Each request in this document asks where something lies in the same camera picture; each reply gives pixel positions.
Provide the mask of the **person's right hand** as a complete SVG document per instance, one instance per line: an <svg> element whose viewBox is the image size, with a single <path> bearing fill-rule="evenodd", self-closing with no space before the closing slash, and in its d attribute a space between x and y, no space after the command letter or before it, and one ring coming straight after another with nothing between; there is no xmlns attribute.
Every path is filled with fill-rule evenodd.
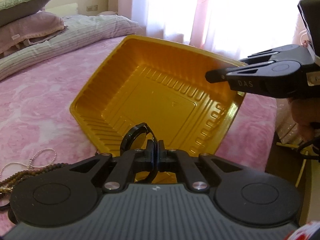
<svg viewBox="0 0 320 240"><path fill-rule="evenodd" d="M305 142L315 137L315 129L311 126L319 122L319 98L294 99L288 103L293 120L298 125L298 131Z"/></svg>

